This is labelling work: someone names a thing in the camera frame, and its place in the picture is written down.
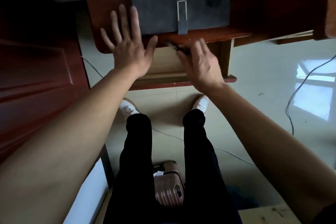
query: cable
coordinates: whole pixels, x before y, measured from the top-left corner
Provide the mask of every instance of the cable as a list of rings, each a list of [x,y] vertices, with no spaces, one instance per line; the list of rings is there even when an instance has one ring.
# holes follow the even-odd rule
[[[289,101],[288,101],[288,104],[286,106],[286,109],[285,109],[285,113],[289,119],[289,121],[291,122],[291,126],[292,126],[292,135],[294,136],[294,125],[293,125],[293,121],[292,121],[292,118],[291,116],[289,115],[289,105],[291,104],[294,96],[296,95],[296,93],[299,91],[299,89],[305,84],[305,82],[307,81],[308,77],[310,76],[311,73],[313,73],[316,69],[328,64],[329,62],[331,62],[334,58],[336,58],[336,55],[334,57],[332,57],[330,60],[328,60],[327,62],[323,63],[322,65],[319,65],[317,66],[316,68],[314,68],[312,71],[310,71],[306,78],[304,79],[304,81],[301,83],[300,86],[298,86],[298,88],[294,91],[294,93],[292,94],[292,96],[290,97]]]
[[[94,70],[96,70],[96,72],[97,73],[99,73],[99,75],[102,77],[102,78],[104,78],[104,76],[95,68],[95,66],[94,65],[92,65],[91,63],[90,63],[90,61],[88,61],[86,58],[84,58],[83,56],[81,56],[82,58],[83,58],[83,60],[85,60],[87,63],[89,63],[91,66],[92,66],[92,68],[94,69]]]
[[[99,73],[99,75],[103,78],[104,76],[86,59],[86,58],[84,58],[83,56],[81,56],[87,63],[89,63],[93,68],[94,68],[94,70],[96,70],[96,72],[97,73]],[[172,135],[169,135],[169,134],[166,134],[166,133],[163,133],[163,132],[161,132],[161,131],[158,131],[158,130],[156,130],[156,129],[154,129],[154,128],[152,128],[154,131],[156,131],[156,132],[158,132],[158,133],[161,133],[161,134],[163,134],[163,135],[166,135],[166,136],[170,136],[170,137],[174,137],[174,138],[176,138],[176,139],[178,139],[178,140],[180,140],[180,141],[183,141],[184,142],[184,140],[183,139],[181,139],[181,138],[179,138],[179,137],[176,137],[176,136],[172,136]],[[250,165],[253,165],[253,166],[255,166],[253,163],[250,163],[250,162],[248,162],[248,161],[246,161],[246,160],[244,160],[244,159],[242,159],[242,158],[239,158],[238,156],[236,156],[236,155],[234,155],[234,154],[232,154],[231,152],[229,152],[229,151],[225,151],[225,150],[222,150],[222,149],[219,149],[219,148],[214,148],[215,150],[220,150],[220,151],[223,151],[223,152],[226,152],[226,153],[228,153],[228,154],[230,154],[230,155],[232,155],[233,157],[236,157],[237,159],[240,159],[241,161],[244,161],[244,162],[246,162],[246,163],[248,163],[248,164],[250,164]]]

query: foot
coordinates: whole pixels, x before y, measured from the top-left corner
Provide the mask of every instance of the foot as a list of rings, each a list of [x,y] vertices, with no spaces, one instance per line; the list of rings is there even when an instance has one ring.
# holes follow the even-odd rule
[[[133,114],[137,114],[140,113],[136,106],[131,103],[130,100],[124,98],[123,101],[121,101],[121,104],[119,106],[120,111],[122,112],[122,114],[124,115],[125,119],[127,120],[127,118]]]
[[[192,110],[194,109],[199,109],[201,110],[203,113],[205,113],[205,111],[208,108],[208,104],[209,104],[209,98],[206,95],[201,95],[195,102],[194,106],[192,107]]]

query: pink suitcase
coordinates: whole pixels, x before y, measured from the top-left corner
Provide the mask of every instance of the pink suitcase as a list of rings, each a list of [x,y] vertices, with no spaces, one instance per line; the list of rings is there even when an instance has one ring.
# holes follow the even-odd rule
[[[175,161],[167,161],[153,167],[155,197],[166,207],[180,207],[184,199],[184,184]]]

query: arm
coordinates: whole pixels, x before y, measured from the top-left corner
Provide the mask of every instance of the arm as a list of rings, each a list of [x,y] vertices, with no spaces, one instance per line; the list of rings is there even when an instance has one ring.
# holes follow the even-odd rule
[[[254,163],[302,223],[336,202],[336,174],[286,130],[225,84],[217,58],[203,39],[192,57],[177,52],[194,86],[228,120]]]
[[[154,36],[144,50],[137,10],[131,8],[132,35],[126,9],[120,6],[124,39],[112,12],[117,46],[115,68],[87,95],[39,130],[0,166],[0,223],[62,223],[97,158],[124,95],[153,60]]]

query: forearm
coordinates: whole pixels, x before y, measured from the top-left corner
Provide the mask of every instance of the forearm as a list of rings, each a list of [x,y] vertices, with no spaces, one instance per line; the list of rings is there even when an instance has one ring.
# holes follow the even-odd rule
[[[15,216],[11,213],[21,212],[16,207],[24,209],[33,205],[39,219],[44,220],[45,212],[50,218],[46,222],[62,221],[102,149],[119,104],[134,80],[128,71],[112,70],[1,165],[1,216]]]
[[[294,208],[306,204],[306,213],[301,215],[307,218],[304,222],[311,221],[318,208],[336,202],[335,172],[307,147],[229,85],[212,90],[208,96],[228,120],[257,167],[288,204]],[[317,200],[310,202],[307,195],[315,195]]]

